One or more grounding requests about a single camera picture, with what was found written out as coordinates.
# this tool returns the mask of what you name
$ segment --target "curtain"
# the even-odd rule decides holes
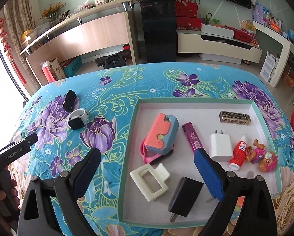
[[[27,54],[20,55],[20,52],[23,50],[21,43],[22,34],[26,30],[33,30],[36,27],[33,19],[30,0],[8,0],[4,5],[3,13],[8,29],[8,34],[12,40],[12,45],[14,46],[14,50],[22,63],[22,65],[17,66],[23,67],[25,69],[35,87],[39,89],[41,85],[37,81],[26,61]],[[38,47],[39,45],[35,45],[35,47],[32,46],[31,50],[35,51]]]

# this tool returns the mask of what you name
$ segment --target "glue bottle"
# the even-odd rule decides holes
[[[230,160],[229,168],[232,170],[239,170],[242,166],[246,156],[246,141],[247,135],[242,134],[241,141],[237,143],[233,150],[233,158]]]

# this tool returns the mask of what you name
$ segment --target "white tray with green rim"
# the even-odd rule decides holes
[[[221,123],[220,111],[231,111],[249,114],[250,125]],[[161,163],[170,172],[166,181],[169,190],[157,200],[148,202],[142,195],[129,173],[143,165],[140,155],[140,143],[146,137],[157,114],[174,115],[179,121],[179,129],[174,142],[174,151],[170,157]],[[212,198],[206,185],[203,186],[193,208],[187,217],[178,216],[174,223],[170,222],[171,213],[168,206],[180,178],[183,176],[204,182],[194,165],[193,152],[186,140],[182,125],[192,122],[204,149],[210,148],[210,135],[215,130],[231,136],[234,147],[240,141],[242,133],[248,136],[248,145],[253,145],[254,139],[265,145],[266,150],[274,151],[274,144],[266,123],[251,100],[222,98],[146,98],[136,104],[126,145],[124,164],[118,198],[118,218],[120,222],[148,228],[184,228],[204,225],[213,213],[218,201]],[[220,162],[225,171],[230,170],[228,162]],[[236,171],[239,177],[254,178],[262,175],[265,178],[269,192],[274,198],[281,190],[281,175],[278,166],[274,171],[261,173],[257,164],[244,162]],[[157,183],[152,176],[144,177],[152,190],[156,191]]]

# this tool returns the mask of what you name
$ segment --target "flower vase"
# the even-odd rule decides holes
[[[57,12],[56,13],[53,13],[52,15],[50,15],[48,17],[49,21],[50,21],[50,26],[51,27],[54,27],[55,25],[57,25],[59,23],[59,17],[57,15]]]

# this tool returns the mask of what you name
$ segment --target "human hand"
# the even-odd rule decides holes
[[[17,182],[13,179],[11,179],[11,185],[12,185],[12,189],[11,189],[11,194],[14,196],[14,202],[19,205],[20,204],[20,199],[17,197],[18,192],[15,189],[15,187],[17,186]],[[0,200],[4,200],[6,197],[6,194],[4,191],[0,190]],[[5,229],[6,232],[10,233],[11,228],[8,225],[8,223],[2,218],[2,216],[0,215],[0,223],[2,225],[2,227]]]

